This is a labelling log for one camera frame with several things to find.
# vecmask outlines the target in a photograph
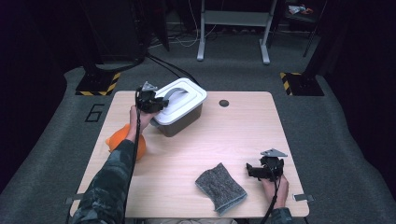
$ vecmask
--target striped warning tape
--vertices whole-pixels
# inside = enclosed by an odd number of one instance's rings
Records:
[[[291,88],[290,88],[290,84],[288,82],[287,75],[300,76],[301,73],[280,73],[280,78],[282,78],[283,87],[285,88],[286,94],[293,95],[293,92],[291,91]]]
[[[93,96],[93,95],[110,95],[113,92],[114,88],[116,88],[117,81],[119,80],[120,73],[117,73],[106,91],[76,91],[76,95],[85,95],[85,96]]]

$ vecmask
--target table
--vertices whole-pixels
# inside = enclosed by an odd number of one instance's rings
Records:
[[[198,48],[197,60],[203,61],[205,54],[205,25],[240,25],[240,26],[258,26],[265,27],[262,39],[259,40],[260,50],[262,51],[262,62],[270,63],[268,49],[266,46],[268,34],[270,33],[271,23],[274,17],[276,1],[271,0],[269,12],[243,12],[243,11],[218,11],[206,10],[205,0],[201,3],[201,37]]]
[[[227,100],[227,107],[219,105]],[[105,163],[109,152],[105,140],[129,120],[134,91],[118,91],[106,116],[78,193],[83,193]],[[220,162],[247,192],[247,198],[223,217],[263,217],[269,203],[262,183],[248,176],[246,163],[260,167],[262,151],[275,148],[288,154],[284,174],[290,182],[287,207],[294,217],[309,213],[302,194],[286,136],[271,93],[264,91],[209,91],[201,117],[173,137],[148,126],[143,132],[147,152],[134,168],[127,217],[219,217],[212,201],[195,186],[205,170]],[[74,201],[71,215],[78,208]]]

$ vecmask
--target container with white lid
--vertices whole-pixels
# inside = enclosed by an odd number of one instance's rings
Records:
[[[178,80],[156,91],[155,97],[169,97],[169,105],[154,117],[161,132],[172,137],[201,116],[206,91],[188,78]]]

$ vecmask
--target gray cloth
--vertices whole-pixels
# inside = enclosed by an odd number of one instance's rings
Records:
[[[209,196],[220,216],[248,196],[245,190],[233,180],[222,163],[203,172],[195,184]]]

